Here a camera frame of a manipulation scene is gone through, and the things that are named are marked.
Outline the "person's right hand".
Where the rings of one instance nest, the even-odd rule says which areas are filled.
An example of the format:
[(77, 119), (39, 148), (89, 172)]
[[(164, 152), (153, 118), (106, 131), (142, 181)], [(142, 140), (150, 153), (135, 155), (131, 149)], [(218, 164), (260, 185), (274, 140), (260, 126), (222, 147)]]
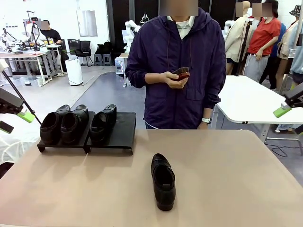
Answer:
[(172, 89), (183, 89), (187, 81), (188, 78), (179, 80), (179, 75), (177, 74), (168, 71), (164, 73), (164, 82)]

